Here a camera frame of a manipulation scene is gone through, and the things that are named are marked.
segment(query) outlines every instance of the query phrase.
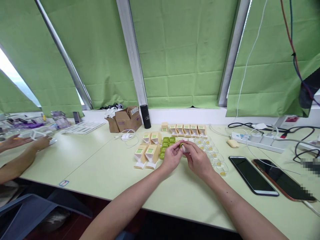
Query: green roller blind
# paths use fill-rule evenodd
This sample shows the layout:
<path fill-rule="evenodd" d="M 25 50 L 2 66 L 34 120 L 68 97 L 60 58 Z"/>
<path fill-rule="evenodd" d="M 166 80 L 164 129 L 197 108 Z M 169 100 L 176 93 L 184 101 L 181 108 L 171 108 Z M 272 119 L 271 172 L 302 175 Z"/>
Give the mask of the green roller blind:
<path fill-rule="evenodd" d="M 40 109 L 0 70 L 0 113 L 36 111 Z"/>
<path fill-rule="evenodd" d="M 227 116 L 235 116 L 248 55 L 256 39 L 265 1 L 252 1 L 233 70 Z M 284 1 L 290 28 L 289 1 Z M 292 1 L 293 43 L 305 79 L 320 66 L 320 5 L 318 0 Z M 287 37 L 280 1 L 268 1 L 259 39 L 251 54 L 240 96 L 238 116 L 306 116 L 299 105 L 299 80 Z"/>
<path fill-rule="evenodd" d="M 94 108 L 137 105 L 116 0 L 42 1 Z"/>
<path fill-rule="evenodd" d="M 131 0 L 150 108 L 219 108 L 236 0 Z"/>
<path fill-rule="evenodd" d="M 0 43 L 45 115 L 82 113 L 70 73 L 34 0 L 1 1 Z"/>

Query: light green table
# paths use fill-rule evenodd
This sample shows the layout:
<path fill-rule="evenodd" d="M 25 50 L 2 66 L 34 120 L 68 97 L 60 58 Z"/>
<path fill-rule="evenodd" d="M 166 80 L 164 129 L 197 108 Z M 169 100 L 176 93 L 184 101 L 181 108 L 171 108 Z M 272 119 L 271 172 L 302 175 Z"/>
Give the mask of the light green table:
<path fill-rule="evenodd" d="M 215 126 L 215 128 L 220 132 L 224 131 L 224 126 Z M 144 129 L 141 126 L 137 131 L 139 143 L 142 142 L 142 136 L 145 132 L 160 130 L 160 125 L 152 125 L 151 129 Z M 293 136 L 299 139 L 306 135 L 307 132 L 307 130 L 301 130 L 299 133 L 301 136 L 297 134 L 290 137 Z M 225 158 L 229 173 L 224 179 L 234 190 L 269 219 L 289 239 L 318 239 L 320 236 L 320 218 L 303 203 L 290 201 L 281 192 L 279 192 L 279 197 L 258 196 L 248 188 L 228 159 L 228 156 L 244 156 L 250 161 L 254 159 L 246 145 L 240 144 L 240 148 L 233 149 L 226 143 L 228 137 L 220 136 L 208 127 L 207 133 Z M 169 133 L 162 133 L 162 137 L 165 136 L 169 136 Z M 71 191 L 112 200 L 126 188 L 152 172 L 151 169 L 140 170 L 133 168 L 135 164 L 134 152 L 137 147 L 138 145 L 126 149 L 125 143 L 120 140 L 111 140 L 75 171 L 69 171 L 69 174 L 61 178 L 60 181 L 68 180 L 69 183 L 64 188 Z M 283 168 L 306 174 L 309 179 L 305 177 L 305 186 L 310 185 L 314 196 L 320 199 L 320 188 L 313 183 L 313 181 L 316 181 L 316 177 L 302 169 L 297 163 L 286 163 L 287 160 L 293 157 L 291 148 L 283 154 L 260 150 L 255 147 L 250 149 L 261 159 L 271 159 Z M 297 181 L 303 178 L 295 174 L 291 176 Z M 320 211 L 319 202 L 314 203 L 313 206 Z M 171 176 L 159 185 L 143 205 L 143 208 L 235 231 L 222 205 L 212 191 L 189 170 L 185 158 L 182 158 L 179 166 Z"/>
<path fill-rule="evenodd" d="M 38 152 L 21 178 L 55 186 L 113 138 L 107 123 L 86 135 L 57 132 L 53 137 L 58 141 Z M 20 155 L 27 146 L 1 153 L 0 165 Z"/>

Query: blue chair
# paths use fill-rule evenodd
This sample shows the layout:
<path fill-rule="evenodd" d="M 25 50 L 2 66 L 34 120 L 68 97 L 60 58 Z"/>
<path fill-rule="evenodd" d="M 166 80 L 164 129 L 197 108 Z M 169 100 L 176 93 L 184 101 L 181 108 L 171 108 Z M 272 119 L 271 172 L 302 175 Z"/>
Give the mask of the blue chair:
<path fill-rule="evenodd" d="M 92 211 L 70 192 L 55 189 L 47 198 L 26 194 L 0 208 L 0 215 L 21 205 L 1 240 L 23 240 L 55 207 L 92 218 Z"/>

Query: small cardboard box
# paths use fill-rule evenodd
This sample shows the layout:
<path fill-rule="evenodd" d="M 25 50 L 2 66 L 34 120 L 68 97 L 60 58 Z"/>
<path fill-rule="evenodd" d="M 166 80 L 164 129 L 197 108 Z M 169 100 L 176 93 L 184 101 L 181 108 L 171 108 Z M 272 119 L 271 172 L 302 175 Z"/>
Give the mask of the small cardboard box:
<path fill-rule="evenodd" d="M 144 133 L 142 140 L 146 143 L 151 143 L 151 133 Z"/>
<path fill-rule="evenodd" d="M 151 141 L 154 144 L 161 144 L 162 143 L 162 137 L 160 132 L 153 132 L 151 134 Z"/>
<path fill-rule="evenodd" d="M 183 124 L 177 124 L 177 132 L 178 132 L 178 137 L 184 137 L 185 132 L 183 131 Z"/>
<path fill-rule="evenodd" d="M 190 124 L 184 124 L 183 131 L 185 132 L 185 137 L 192 137 L 191 130 L 190 130 Z"/>
<path fill-rule="evenodd" d="M 137 106 L 129 106 L 126 109 L 115 112 L 113 118 L 106 118 L 109 122 L 109 130 L 112 133 L 122 132 L 126 129 L 135 131 L 142 125 L 139 108 Z"/>
<path fill-rule="evenodd" d="M 160 151 L 161 151 L 160 144 L 150 144 L 148 146 L 148 149 L 145 155 L 149 160 L 149 162 L 147 163 L 146 168 L 156 169 Z"/>
<path fill-rule="evenodd" d="M 199 138 L 198 126 L 196 124 L 190 125 L 191 136 L 195 138 Z"/>
<path fill-rule="evenodd" d="M 177 129 L 175 124 L 169 125 L 169 130 L 171 132 L 171 137 L 178 137 Z"/>
<path fill-rule="evenodd" d="M 206 125 L 198 125 L 198 130 L 200 135 L 204 138 L 207 139 L 207 128 Z"/>
<path fill-rule="evenodd" d="M 168 123 L 167 122 L 163 122 L 161 124 L 161 131 L 162 132 L 167 132 L 168 131 Z"/>
<path fill-rule="evenodd" d="M 137 160 L 136 165 L 134 168 L 139 168 L 139 169 L 144 169 L 144 166 L 146 165 L 147 162 L 147 157 L 145 155 L 147 148 L 149 146 L 149 143 L 141 143 L 134 153 L 134 158 Z"/>

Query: black smartphone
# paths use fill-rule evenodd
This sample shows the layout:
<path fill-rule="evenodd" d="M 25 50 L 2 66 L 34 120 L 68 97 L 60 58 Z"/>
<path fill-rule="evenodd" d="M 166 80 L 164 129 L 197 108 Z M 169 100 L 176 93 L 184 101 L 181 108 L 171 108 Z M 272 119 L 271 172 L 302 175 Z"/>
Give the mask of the black smartphone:
<path fill-rule="evenodd" d="M 230 156 L 229 159 L 254 194 L 279 196 L 279 193 L 245 157 Z"/>
<path fill-rule="evenodd" d="M 287 198 L 292 201 L 317 201 L 307 192 L 307 190 L 303 189 L 299 183 L 289 177 L 281 169 L 277 168 L 271 161 L 266 159 L 261 159 L 261 161 L 259 159 L 254 159 L 252 162 Z"/>

